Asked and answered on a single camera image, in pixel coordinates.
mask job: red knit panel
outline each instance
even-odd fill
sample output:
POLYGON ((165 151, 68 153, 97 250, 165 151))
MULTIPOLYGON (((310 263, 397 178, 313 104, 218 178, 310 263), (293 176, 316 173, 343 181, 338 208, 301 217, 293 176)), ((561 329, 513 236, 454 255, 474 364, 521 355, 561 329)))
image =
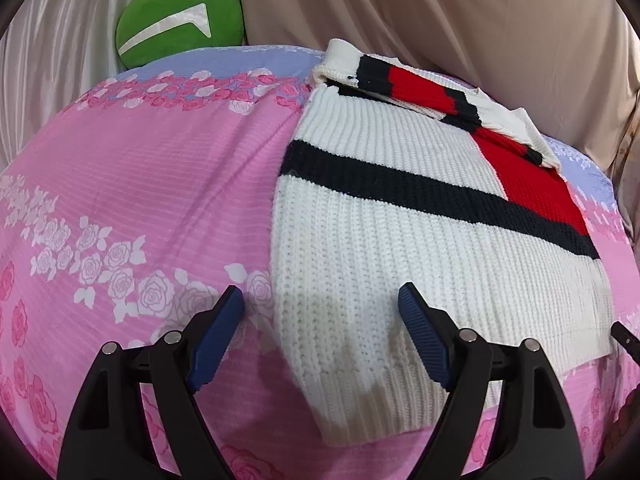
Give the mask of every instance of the red knit panel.
POLYGON ((393 85, 391 97, 445 114, 457 114, 456 101, 445 93, 443 86, 397 66, 391 67, 388 79, 393 85))
POLYGON ((556 170, 525 160, 526 146, 487 128, 478 128, 472 137, 494 167, 510 202, 548 220, 569 224, 581 235, 588 234, 580 210, 556 170))

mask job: folded sweater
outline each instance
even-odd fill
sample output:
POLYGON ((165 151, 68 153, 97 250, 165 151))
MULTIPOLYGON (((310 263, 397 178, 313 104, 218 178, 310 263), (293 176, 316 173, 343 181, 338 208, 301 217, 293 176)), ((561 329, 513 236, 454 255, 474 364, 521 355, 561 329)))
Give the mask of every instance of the folded sweater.
POLYGON ((523 110, 341 40, 314 79, 271 267, 280 345, 327 444, 439 416, 446 394, 398 315, 408 281, 488 341, 535 337, 558 374, 610 351, 604 267, 523 110))

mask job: green cushion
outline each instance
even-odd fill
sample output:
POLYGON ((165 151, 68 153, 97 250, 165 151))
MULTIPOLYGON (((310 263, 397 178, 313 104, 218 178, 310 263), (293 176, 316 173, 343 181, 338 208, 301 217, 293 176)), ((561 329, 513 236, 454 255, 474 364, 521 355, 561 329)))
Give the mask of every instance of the green cushion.
POLYGON ((239 45, 243 36, 240 0, 132 0, 118 21, 116 48, 134 68, 194 48, 239 45))

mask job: bed sheet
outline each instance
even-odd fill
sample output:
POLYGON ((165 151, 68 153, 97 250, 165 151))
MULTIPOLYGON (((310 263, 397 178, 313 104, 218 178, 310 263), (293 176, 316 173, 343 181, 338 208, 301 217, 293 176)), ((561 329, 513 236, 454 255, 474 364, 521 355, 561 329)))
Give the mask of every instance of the bed sheet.
MULTIPOLYGON (((57 115, 1 177, 0 402, 50 472, 100 345, 155 341, 234 283, 246 319, 196 400, 237 478, 409 475, 431 430, 325 446, 273 337, 271 200, 321 57, 290 46, 201 49, 125 72, 57 115)), ((640 333, 640 277, 610 181, 548 141, 606 266, 616 317, 640 333)), ((562 382, 591 470, 640 370, 620 353, 562 382)), ((174 470, 152 389, 143 402, 161 465, 174 470)), ((484 460, 494 421, 495 409, 485 412, 467 470, 484 460)))

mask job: ribbed blue pad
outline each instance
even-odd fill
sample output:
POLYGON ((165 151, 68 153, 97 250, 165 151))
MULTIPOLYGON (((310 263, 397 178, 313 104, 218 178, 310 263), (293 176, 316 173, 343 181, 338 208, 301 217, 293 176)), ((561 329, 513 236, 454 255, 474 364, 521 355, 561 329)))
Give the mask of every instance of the ribbed blue pad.
POLYGON ((193 365, 187 377, 187 385, 192 392, 197 392, 204 384, 209 383, 218 370, 226 347, 244 315, 242 291, 236 289, 225 304, 217 307, 220 311, 215 321, 209 326, 192 355, 193 365))
POLYGON ((449 352, 407 285, 398 291, 398 309, 429 377, 447 388, 451 380, 449 352))

